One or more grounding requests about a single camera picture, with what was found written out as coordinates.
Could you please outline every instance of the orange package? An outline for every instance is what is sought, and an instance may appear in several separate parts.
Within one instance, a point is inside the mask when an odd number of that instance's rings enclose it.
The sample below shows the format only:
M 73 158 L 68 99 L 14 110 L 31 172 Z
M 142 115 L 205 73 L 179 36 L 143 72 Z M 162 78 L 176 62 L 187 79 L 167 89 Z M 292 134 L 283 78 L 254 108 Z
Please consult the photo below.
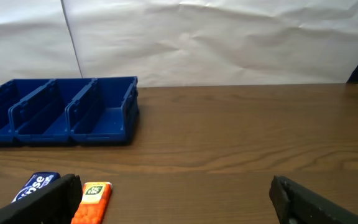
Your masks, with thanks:
M 82 201 L 71 224 L 100 224 L 111 195 L 111 183 L 85 183 Z

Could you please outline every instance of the orange tic tac box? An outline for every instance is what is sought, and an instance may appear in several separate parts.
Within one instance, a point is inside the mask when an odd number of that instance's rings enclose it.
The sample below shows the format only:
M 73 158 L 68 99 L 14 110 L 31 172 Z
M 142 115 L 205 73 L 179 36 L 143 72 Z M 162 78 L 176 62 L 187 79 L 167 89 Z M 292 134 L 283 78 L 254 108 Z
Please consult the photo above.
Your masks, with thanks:
M 71 224 L 100 224 L 111 195 L 111 183 L 87 182 L 84 185 L 82 201 Z

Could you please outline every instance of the white backdrop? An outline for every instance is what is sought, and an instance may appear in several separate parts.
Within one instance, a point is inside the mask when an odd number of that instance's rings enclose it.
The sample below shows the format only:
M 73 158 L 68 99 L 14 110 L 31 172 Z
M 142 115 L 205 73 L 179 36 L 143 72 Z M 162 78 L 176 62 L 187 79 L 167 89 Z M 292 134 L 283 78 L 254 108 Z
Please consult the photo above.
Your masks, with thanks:
M 344 83 L 358 0 L 64 0 L 84 77 L 141 86 Z
M 60 0 L 0 0 L 0 84 L 81 77 Z
M 344 83 L 358 0 L 63 0 L 84 77 L 140 86 Z M 58 0 L 0 0 L 0 84 L 80 77 Z

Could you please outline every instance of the brown wood tabletop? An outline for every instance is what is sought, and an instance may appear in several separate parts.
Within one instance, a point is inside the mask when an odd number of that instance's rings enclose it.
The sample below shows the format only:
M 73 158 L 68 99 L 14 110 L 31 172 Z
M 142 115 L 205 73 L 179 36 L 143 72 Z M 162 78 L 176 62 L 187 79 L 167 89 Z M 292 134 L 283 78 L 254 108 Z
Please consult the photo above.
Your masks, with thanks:
M 358 214 L 358 86 L 139 88 L 129 146 L 0 147 L 0 208 L 34 172 L 110 181 L 103 223 L 278 223 L 273 175 Z

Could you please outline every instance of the bin compartment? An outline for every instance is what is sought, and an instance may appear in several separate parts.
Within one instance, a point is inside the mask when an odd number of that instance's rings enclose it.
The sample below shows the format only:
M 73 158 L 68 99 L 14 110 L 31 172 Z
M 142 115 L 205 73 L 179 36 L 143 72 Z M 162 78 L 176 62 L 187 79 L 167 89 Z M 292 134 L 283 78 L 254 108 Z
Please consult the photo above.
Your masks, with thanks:
M 8 109 L 49 79 L 11 80 L 0 86 L 0 142 L 13 142 Z
M 67 108 L 70 136 L 78 142 L 126 142 L 133 135 L 137 77 L 97 78 Z
M 27 143 L 67 142 L 66 107 L 93 79 L 53 79 L 9 109 L 14 136 Z

